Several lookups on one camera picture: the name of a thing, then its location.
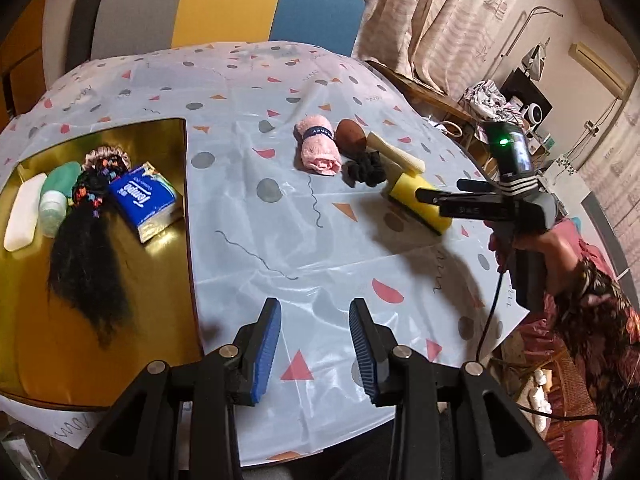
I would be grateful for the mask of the person's right forearm sleeve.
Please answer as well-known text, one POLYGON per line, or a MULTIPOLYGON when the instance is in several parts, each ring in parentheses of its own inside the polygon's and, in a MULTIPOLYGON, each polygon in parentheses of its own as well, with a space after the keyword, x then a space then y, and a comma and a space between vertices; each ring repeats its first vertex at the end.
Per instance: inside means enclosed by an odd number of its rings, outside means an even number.
POLYGON ((620 285, 587 258, 554 303, 554 330, 584 366, 608 443, 620 450, 639 429, 639 313, 620 285))

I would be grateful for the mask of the person's right hand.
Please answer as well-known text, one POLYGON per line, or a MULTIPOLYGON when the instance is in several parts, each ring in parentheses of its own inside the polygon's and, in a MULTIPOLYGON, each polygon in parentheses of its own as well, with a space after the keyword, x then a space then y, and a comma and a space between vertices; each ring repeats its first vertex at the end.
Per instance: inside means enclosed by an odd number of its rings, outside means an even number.
POLYGON ((553 230, 542 234, 517 235, 509 245, 502 244, 496 232, 492 232, 488 249, 495 254, 500 271, 506 270, 506 260, 511 248, 539 252, 544 256, 547 268, 546 292, 551 296, 566 292, 579 278, 580 258, 570 243, 553 230))

